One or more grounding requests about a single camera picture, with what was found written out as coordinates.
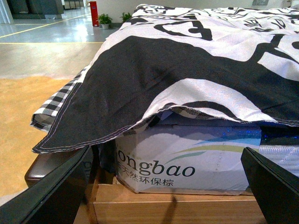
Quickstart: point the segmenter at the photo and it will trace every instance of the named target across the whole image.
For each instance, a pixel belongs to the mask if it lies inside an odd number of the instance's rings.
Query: wooden board
[[[99,224],[265,224],[253,196],[136,194],[99,184],[94,201]]]

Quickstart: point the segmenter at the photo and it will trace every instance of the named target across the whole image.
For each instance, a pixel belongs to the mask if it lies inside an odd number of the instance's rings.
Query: potted plant
[[[108,29],[109,24],[111,23],[112,19],[109,17],[108,14],[102,14],[98,16],[99,23],[102,25],[103,29]]]
[[[126,22],[127,20],[131,19],[132,15],[130,13],[125,14],[122,13],[122,16],[120,18],[122,18],[122,22]]]

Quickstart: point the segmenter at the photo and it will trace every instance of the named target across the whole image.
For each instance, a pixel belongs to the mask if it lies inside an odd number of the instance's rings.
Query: gray floor
[[[0,24],[0,78],[73,78],[117,29],[92,26],[90,8],[65,10],[61,20]]]
[[[0,24],[0,42],[103,42],[116,29],[92,26],[90,8],[65,10],[63,19],[14,20]]]

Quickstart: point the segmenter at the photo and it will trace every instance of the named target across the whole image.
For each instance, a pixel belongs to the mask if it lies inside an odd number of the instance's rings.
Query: green plant
[[[125,14],[122,13],[122,16],[120,18],[122,18],[122,22],[126,22],[127,20],[131,19],[132,15],[130,13]]]
[[[98,19],[100,24],[110,24],[112,22],[112,19],[109,17],[108,14],[99,15]]]

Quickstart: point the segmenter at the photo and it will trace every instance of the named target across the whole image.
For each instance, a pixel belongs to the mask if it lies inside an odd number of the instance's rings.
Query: yellow floor line
[[[80,15],[80,16],[77,16],[77,17],[73,17],[73,18],[69,18],[69,19],[66,19],[66,20],[61,20],[61,21],[54,22],[54,23],[49,23],[49,24],[46,24],[46,25],[43,25],[43,26],[40,26],[40,27],[34,27],[34,28],[31,28],[31,29],[26,29],[26,30],[23,30],[23,31],[20,31],[20,32],[16,32],[16,33],[13,33],[13,34],[7,34],[7,35],[4,35],[4,36],[0,36],[0,38],[11,36],[11,35],[15,35],[15,34],[19,34],[19,33],[23,33],[23,32],[27,32],[27,31],[31,31],[33,29],[38,29],[38,28],[46,27],[46,26],[53,25],[53,24],[60,23],[60,22],[64,22],[64,21],[67,21],[67,20],[76,19],[76,18],[79,18],[79,17],[82,17],[82,16],[86,16],[86,15],[90,15],[90,13],[87,13],[85,15]]]
[[[39,43],[0,43],[0,44],[47,44],[47,43],[104,43],[104,42],[39,42]]]
[[[52,23],[40,23],[40,24],[38,24],[38,23],[27,23],[27,24],[20,23],[20,24],[15,24],[15,25],[31,25],[31,26],[37,25],[37,26],[39,26],[39,25],[48,25],[48,24],[52,24]]]

